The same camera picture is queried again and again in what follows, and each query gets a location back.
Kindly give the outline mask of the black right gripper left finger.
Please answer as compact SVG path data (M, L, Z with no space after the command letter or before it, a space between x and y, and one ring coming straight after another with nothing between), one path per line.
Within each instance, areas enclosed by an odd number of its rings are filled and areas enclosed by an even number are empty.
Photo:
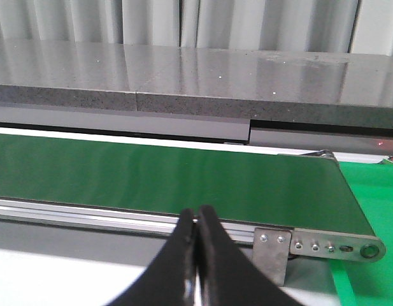
M193 211L182 210L146 270L110 305L193 305L196 281Z

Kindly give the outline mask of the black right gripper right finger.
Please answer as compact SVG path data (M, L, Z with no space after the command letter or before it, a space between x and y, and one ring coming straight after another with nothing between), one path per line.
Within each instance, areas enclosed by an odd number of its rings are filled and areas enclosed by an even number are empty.
M209 205L199 209L196 262L203 305L300 305L242 253Z

